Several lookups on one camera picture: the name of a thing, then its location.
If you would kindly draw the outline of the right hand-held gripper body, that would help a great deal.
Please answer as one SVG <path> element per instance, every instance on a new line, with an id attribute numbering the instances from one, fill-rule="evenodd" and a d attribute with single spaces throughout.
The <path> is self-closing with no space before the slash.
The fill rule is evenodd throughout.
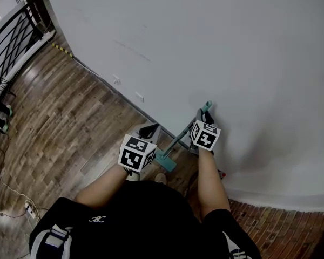
<path id="1" fill-rule="evenodd" d="M 199 148 L 210 151 L 211 153 L 219 136 L 221 129 L 217 126 L 206 124 L 199 120 L 193 122 L 192 128 L 190 130 L 190 147 L 189 152 L 198 155 Z"/>

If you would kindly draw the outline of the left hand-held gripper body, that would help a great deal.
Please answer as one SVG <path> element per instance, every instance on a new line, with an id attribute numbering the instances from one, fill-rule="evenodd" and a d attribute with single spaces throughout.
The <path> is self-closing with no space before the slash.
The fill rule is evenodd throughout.
<path id="1" fill-rule="evenodd" d="M 130 133 L 125 134 L 120 146 L 118 164 L 129 174 L 127 180 L 139 181 L 140 173 L 152 163 L 157 151 L 157 140 L 161 126 L 149 139 L 141 139 L 138 135 L 140 128 L 150 126 L 155 122 L 146 122 L 135 126 Z"/>

